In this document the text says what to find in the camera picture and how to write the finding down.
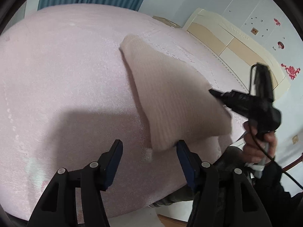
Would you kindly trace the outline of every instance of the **mattress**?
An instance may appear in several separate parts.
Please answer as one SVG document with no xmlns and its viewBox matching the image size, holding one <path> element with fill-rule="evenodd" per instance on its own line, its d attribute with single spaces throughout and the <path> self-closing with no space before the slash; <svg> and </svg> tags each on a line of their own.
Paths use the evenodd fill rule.
<svg viewBox="0 0 303 227">
<path fill-rule="evenodd" d="M 109 218 L 185 185 L 175 150 L 151 149 L 148 121 L 119 50 L 130 33 L 192 65 L 213 88 L 245 91 L 200 41 L 145 14 L 98 4 L 38 11 L 0 37 L 0 201 L 6 212 L 28 220 L 59 168 L 83 168 L 115 139 L 125 149 L 113 185 L 102 192 Z M 244 118 L 232 115 L 231 139 L 205 141 L 210 151 L 220 144 L 218 157 L 243 133 Z M 199 147 L 190 149 L 208 160 Z M 79 190 L 76 202 L 83 222 Z"/>
</svg>

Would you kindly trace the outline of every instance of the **headboard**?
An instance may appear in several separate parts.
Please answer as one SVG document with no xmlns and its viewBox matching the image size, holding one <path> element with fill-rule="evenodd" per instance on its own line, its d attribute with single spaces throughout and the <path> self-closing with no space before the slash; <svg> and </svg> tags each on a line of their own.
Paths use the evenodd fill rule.
<svg viewBox="0 0 303 227">
<path fill-rule="evenodd" d="M 182 29 L 217 54 L 247 89 L 250 67 L 256 62 L 269 66 L 276 100 L 289 89 L 290 83 L 278 61 L 264 47 L 221 15 L 197 8 Z"/>
</svg>

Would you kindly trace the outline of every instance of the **electrical socket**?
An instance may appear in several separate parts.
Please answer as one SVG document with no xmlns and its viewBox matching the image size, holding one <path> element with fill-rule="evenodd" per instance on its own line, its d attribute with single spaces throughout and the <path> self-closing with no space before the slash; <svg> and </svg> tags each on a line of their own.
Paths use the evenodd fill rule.
<svg viewBox="0 0 303 227">
<path fill-rule="evenodd" d="M 295 144 L 299 141 L 299 138 L 298 138 L 298 135 L 295 135 L 293 138 L 292 138 L 292 143 Z"/>
</svg>

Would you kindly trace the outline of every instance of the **screw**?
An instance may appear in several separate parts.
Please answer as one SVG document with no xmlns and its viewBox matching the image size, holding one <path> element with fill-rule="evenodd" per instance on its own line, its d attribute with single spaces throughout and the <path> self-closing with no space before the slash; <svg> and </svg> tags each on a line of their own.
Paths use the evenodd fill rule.
<svg viewBox="0 0 303 227">
<path fill-rule="evenodd" d="M 58 174 L 63 174 L 65 172 L 65 169 L 64 168 L 60 168 L 59 170 L 58 170 Z"/>
<path fill-rule="evenodd" d="M 235 172 L 235 174 L 238 174 L 238 175 L 242 174 L 242 170 L 239 168 L 234 169 L 234 172 Z"/>
<path fill-rule="evenodd" d="M 89 166 L 90 166 L 91 168 L 95 168 L 95 167 L 98 166 L 98 162 L 92 162 L 92 163 L 89 164 Z"/>
<path fill-rule="evenodd" d="M 210 167 L 210 163 L 208 163 L 208 162 L 206 162 L 206 161 L 202 162 L 201 165 L 202 165 L 203 167 L 205 167 L 205 168 L 209 168 L 209 167 Z"/>
</svg>

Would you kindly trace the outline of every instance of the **wire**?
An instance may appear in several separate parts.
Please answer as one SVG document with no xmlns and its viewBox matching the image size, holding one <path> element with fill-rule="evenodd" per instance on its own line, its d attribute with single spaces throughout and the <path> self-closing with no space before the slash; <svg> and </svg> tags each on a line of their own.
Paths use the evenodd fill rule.
<svg viewBox="0 0 303 227">
<path fill-rule="evenodd" d="M 250 69 L 250 80 L 249 80 L 249 94 L 251 94 L 251 81 L 252 81 L 252 70 L 254 67 L 256 67 L 257 65 L 253 65 Z M 274 164 L 276 164 L 276 166 L 281 168 L 282 173 L 284 173 L 285 175 L 287 175 L 296 185 L 298 185 L 302 190 L 303 190 L 303 186 L 298 183 L 298 181 L 296 179 L 294 179 L 288 172 L 284 171 L 282 169 L 282 167 L 261 147 L 261 145 L 257 142 L 256 137 L 252 134 L 252 129 L 251 129 L 251 124 L 250 122 L 248 122 L 248 127 L 249 127 L 249 131 L 251 134 L 251 137 L 253 139 L 253 141 L 255 142 L 255 144 L 258 146 L 258 148 L 266 155 L 267 158 L 270 159 L 270 161 Z"/>
</svg>

